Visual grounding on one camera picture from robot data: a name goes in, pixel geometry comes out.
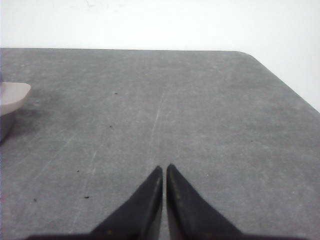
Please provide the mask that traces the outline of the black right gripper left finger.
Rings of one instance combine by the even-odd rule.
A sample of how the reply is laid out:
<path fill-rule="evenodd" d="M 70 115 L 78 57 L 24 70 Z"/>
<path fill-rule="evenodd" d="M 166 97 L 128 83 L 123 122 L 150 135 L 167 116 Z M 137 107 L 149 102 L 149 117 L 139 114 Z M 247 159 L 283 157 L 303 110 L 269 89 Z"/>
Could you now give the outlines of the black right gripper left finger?
<path fill-rule="evenodd" d="M 90 234 L 101 240 L 157 240 L 163 207 L 163 169 L 160 166 L 132 196 Z"/>

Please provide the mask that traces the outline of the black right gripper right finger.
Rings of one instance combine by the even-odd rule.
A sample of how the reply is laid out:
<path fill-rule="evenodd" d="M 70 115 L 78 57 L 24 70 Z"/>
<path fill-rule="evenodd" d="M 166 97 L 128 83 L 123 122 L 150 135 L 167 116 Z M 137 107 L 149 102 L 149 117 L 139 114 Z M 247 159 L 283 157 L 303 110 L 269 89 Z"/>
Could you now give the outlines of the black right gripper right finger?
<path fill-rule="evenodd" d="M 172 163 L 166 170 L 166 203 L 172 240 L 218 240 L 244 236 L 201 197 Z"/>

